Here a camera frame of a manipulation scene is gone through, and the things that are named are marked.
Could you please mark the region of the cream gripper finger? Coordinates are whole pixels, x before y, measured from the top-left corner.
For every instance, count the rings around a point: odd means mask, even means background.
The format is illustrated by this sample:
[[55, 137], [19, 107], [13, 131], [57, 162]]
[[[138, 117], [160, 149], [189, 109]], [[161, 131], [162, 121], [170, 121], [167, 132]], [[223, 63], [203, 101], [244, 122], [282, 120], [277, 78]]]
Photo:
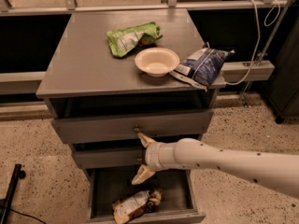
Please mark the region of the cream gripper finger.
[[155, 172], [153, 170], [151, 170], [147, 165], [142, 164], [139, 167], [135, 177], [133, 178], [132, 184], [133, 185], [142, 184], [143, 182], [151, 178], [154, 174]]
[[151, 143], [154, 143], [154, 140], [142, 132], [137, 133], [138, 138], [143, 147], [148, 147]]

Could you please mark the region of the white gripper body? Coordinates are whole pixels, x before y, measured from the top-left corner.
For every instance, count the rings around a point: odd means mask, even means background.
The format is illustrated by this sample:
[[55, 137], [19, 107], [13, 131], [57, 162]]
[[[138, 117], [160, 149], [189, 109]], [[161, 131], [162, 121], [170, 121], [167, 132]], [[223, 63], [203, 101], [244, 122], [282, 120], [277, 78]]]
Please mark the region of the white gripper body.
[[146, 145], [145, 163], [151, 171], [177, 169], [175, 159], [176, 143], [150, 142]]

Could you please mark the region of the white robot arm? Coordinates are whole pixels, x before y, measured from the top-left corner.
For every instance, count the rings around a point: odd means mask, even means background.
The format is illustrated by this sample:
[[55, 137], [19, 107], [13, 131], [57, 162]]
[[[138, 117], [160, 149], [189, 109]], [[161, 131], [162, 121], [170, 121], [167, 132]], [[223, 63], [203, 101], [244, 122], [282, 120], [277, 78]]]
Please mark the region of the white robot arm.
[[299, 198], [298, 155], [221, 149], [192, 138], [163, 143], [142, 132], [137, 136], [146, 151], [145, 162], [132, 180], [134, 185], [164, 170], [213, 169]]

